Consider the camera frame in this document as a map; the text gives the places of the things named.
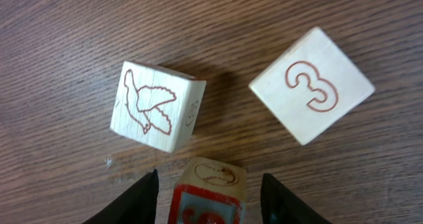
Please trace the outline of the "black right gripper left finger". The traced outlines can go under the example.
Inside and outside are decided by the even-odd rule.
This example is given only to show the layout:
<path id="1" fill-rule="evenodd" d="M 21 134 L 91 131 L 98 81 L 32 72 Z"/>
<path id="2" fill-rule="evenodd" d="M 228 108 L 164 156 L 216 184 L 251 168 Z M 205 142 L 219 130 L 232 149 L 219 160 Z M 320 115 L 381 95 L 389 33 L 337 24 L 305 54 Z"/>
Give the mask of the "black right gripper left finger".
<path id="1" fill-rule="evenodd" d="M 159 177 L 154 169 L 83 224 L 154 224 L 158 193 Z"/>

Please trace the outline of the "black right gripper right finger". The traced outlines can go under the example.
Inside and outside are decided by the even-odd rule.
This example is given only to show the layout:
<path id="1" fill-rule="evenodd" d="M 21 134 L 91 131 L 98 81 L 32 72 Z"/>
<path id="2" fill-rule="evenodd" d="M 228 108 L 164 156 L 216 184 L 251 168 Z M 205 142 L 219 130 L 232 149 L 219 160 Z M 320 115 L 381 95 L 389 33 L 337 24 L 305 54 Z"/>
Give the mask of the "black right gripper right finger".
<path id="1" fill-rule="evenodd" d="M 263 224 L 330 224 L 269 173 L 262 177 L 260 206 Z"/>

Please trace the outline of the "red 6 number block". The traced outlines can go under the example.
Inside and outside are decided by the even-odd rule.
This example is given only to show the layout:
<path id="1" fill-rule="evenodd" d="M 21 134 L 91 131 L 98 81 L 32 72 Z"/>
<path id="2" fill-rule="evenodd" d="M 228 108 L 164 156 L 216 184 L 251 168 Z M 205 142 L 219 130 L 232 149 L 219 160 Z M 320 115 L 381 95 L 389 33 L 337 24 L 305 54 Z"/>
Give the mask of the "red 6 number block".
<path id="1" fill-rule="evenodd" d="M 241 224 L 246 204 L 245 169 L 194 157 L 175 184 L 168 224 Z"/>

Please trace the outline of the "green-sided bird block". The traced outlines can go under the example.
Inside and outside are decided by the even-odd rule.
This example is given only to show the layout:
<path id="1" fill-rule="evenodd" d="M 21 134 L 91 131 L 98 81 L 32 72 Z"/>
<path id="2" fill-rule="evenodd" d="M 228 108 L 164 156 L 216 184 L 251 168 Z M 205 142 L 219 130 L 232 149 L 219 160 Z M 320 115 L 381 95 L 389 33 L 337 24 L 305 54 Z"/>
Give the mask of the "green-sided bird block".
<path id="1" fill-rule="evenodd" d="M 110 129 L 172 153 L 188 143 L 206 81 L 158 65 L 125 61 Z"/>

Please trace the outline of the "blue-sided snail block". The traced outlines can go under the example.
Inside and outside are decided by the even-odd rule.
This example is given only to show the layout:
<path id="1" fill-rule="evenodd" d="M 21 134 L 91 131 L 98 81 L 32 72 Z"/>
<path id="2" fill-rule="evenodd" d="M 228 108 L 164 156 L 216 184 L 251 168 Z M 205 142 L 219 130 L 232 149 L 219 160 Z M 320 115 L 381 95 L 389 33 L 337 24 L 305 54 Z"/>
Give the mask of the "blue-sided snail block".
<path id="1" fill-rule="evenodd" d="M 249 89 L 301 145 L 375 92 L 371 81 L 319 27 L 273 61 Z"/>

